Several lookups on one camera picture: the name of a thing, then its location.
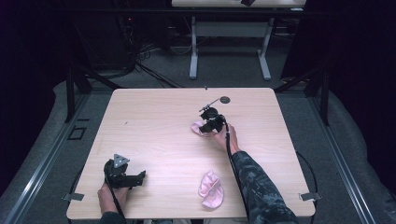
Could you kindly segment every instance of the gray floor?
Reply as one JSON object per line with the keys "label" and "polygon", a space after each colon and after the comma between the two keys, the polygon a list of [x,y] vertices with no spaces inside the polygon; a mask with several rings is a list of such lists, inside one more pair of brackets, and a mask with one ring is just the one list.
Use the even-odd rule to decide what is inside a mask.
{"label": "gray floor", "polygon": [[[200,46],[198,78],[195,80],[189,79],[190,53],[175,54],[154,50],[142,63],[186,88],[276,88],[282,84],[279,77],[290,41],[275,36],[270,42],[267,61],[273,76],[271,81],[264,81],[262,78],[256,56],[256,49],[259,47],[260,40],[253,38],[206,40]],[[164,88],[155,78],[138,70],[112,80],[126,88]],[[69,124],[64,124],[65,84],[61,83],[54,89],[57,99],[49,120],[20,171],[0,199],[1,222],[17,220],[20,223],[67,223],[67,202],[61,198],[69,191],[78,170],[85,163],[111,96],[108,87],[95,80],[91,82],[94,87],[92,94],[85,96],[77,92],[79,111]],[[294,147],[311,164],[318,181],[318,191],[323,196],[318,201],[314,223],[396,223],[395,202],[367,163],[364,140],[353,119],[336,96],[331,94],[331,126],[324,127],[318,118],[316,99],[305,98],[302,94],[303,87],[304,84],[299,84],[291,91],[279,93],[276,97]],[[81,140],[67,140],[74,125],[86,129]],[[329,133],[336,140],[335,146]],[[340,169],[337,165],[339,157],[334,148],[345,159],[354,183],[344,179],[345,169]],[[49,154],[53,149],[58,153]],[[53,163],[49,172],[42,175],[42,185],[37,186],[37,191],[32,191],[31,200],[22,200],[21,195],[29,192],[24,192],[24,189],[36,174],[36,168],[43,164],[48,155],[52,155]],[[300,163],[308,187],[314,191],[312,173],[303,160]],[[356,190],[351,192],[350,186],[352,189],[358,187],[357,194],[362,196],[372,218],[364,219],[361,216],[359,209],[357,210],[359,205],[354,200]],[[300,218],[301,223],[309,223],[310,220],[310,217]],[[95,222],[73,220],[73,223]]]}

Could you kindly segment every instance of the person's left hand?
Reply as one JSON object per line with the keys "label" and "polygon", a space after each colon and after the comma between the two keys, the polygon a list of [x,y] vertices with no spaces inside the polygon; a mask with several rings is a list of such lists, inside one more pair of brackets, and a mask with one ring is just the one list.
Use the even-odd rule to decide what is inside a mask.
{"label": "person's left hand", "polygon": [[[129,188],[113,189],[114,194],[116,195],[116,198],[120,203],[121,210],[124,209],[128,189]],[[98,190],[98,198],[102,214],[105,212],[119,212],[116,205],[114,204],[113,196],[111,195],[111,191],[106,183],[104,183],[102,187]]]}

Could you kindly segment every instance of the pink cloth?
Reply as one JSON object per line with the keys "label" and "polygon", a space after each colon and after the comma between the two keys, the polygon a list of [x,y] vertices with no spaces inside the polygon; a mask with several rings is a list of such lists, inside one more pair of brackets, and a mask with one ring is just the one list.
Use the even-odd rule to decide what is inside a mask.
{"label": "pink cloth", "polygon": [[204,198],[202,204],[208,208],[217,208],[222,204],[224,189],[220,184],[219,177],[212,170],[202,178],[198,193]]}
{"label": "pink cloth", "polygon": [[201,130],[199,130],[200,127],[204,126],[204,123],[202,121],[195,121],[192,125],[191,128],[195,133],[198,133],[201,136],[208,137],[209,135],[207,133],[202,133]]}

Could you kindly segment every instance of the dark curtain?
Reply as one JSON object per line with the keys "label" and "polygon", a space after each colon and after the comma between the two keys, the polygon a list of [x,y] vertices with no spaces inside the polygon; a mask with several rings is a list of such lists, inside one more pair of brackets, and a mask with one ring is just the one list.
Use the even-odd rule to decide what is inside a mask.
{"label": "dark curtain", "polygon": [[[311,0],[307,7],[326,10],[329,4],[334,1]],[[341,21],[301,22],[282,77],[301,76],[331,57],[330,89],[360,127],[368,162],[396,192],[396,4],[354,4],[334,4],[333,9],[349,12]]]}
{"label": "dark curtain", "polygon": [[26,0],[0,4],[1,194],[46,123],[55,101],[52,89],[67,71],[53,21],[38,6]]}

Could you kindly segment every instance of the black cable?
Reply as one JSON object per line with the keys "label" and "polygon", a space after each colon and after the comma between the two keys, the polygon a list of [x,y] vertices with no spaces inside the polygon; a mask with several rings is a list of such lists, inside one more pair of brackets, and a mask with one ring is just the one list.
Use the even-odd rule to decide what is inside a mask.
{"label": "black cable", "polygon": [[230,129],[228,128],[228,123],[227,123],[227,121],[225,120],[224,116],[222,116],[222,118],[223,118],[223,120],[224,120],[225,130],[226,130],[225,138],[226,138],[226,146],[227,146],[227,155],[228,155],[228,159],[230,160],[231,167],[233,168],[233,175],[235,176],[236,183],[238,184],[239,191],[241,192],[242,201],[244,202],[245,211],[246,211],[246,213],[247,213],[247,221],[248,221],[249,216],[248,216],[248,205],[247,205],[247,201],[246,201],[246,199],[245,199],[244,193],[243,193],[242,188],[241,188],[241,180],[238,178],[239,175],[238,175],[238,173],[236,172],[235,166],[234,166],[234,164],[233,164],[233,155],[231,154],[231,148],[230,148]]}
{"label": "black cable", "polygon": [[[296,150],[296,153],[297,153],[298,156],[301,157],[301,159],[303,159],[303,161],[306,163],[306,165],[308,166],[309,170],[311,171],[312,177],[314,179],[314,184],[315,184],[315,192],[318,192],[318,181],[317,181],[317,177],[315,176],[314,169],[312,168],[311,164],[309,164],[308,160],[306,160],[304,158],[304,156],[299,151]],[[317,210],[317,203],[318,203],[318,201],[314,200],[315,210]],[[311,217],[311,224],[314,223],[314,219],[315,219],[315,214]]]}
{"label": "black cable", "polygon": [[120,203],[119,203],[119,200],[117,199],[117,197],[116,197],[116,194],[114,193],[114,190],[113,190],[113,187],[111,186],[111,184],[110,184],[110,182],[108,181],[108,173],[107,173],[107,166],[108,166],[108,163],[106,163],[105,164],[105,180],[106,180],[106,184],[108,185],[108,188],[110,189],[110,192],[111,192],[111,195],[113,196],[113,201],[114,201],[114,204],[116,205],[116,207],[117,207],[117,211],[119,212],[119,214],[122,216],[122,218],[124,219],[124,221],[125,221],[125,224],[127,223],[126,222],[126,218],[125,218],[125,215],[123,214],[123,212],[122,212],[122,209],[121,209],[121,206],[120,206]]}
{"label": "black cable", "polygon": [[143,71],[145,71],[150,76],[157,78],[157,80],[162,81],[162,82],[168,84],[169,86],[171,86],[173,88],[177,88],[177,87],[184,88],[183,86],[181,86],[180,84],[177,84],[175,81],[173,81],[169,77],[166,77],[166,76],[164,76],[164,75],[162,75],[162,74],[160,74],[160,73],[158,73],[156,71],[153,71],[153,70],[149,69],[148,67],[146,67],[142,63],[136,63],[136,65],[138,65]]}
{"label": "black cable", "polygon": [[[70,194],[70,195],[71,195],[71,194],[73,193],[73,191],[75,190],[75,186],[76,186],[76,183],[77,183],[79,177],[81,176],[82,169],[83,169],[83,168],[79,169],[79,171],[78,171],[76,177],[75,177],[74,180],[73,180],[73,184],[72,184],[72,186],[70,187],[70,190],[69,190],[69,194]],[[68,218],[67,221],[68,221],[69,224],[72,223],[72,220],[71,220],[70,218]]]}

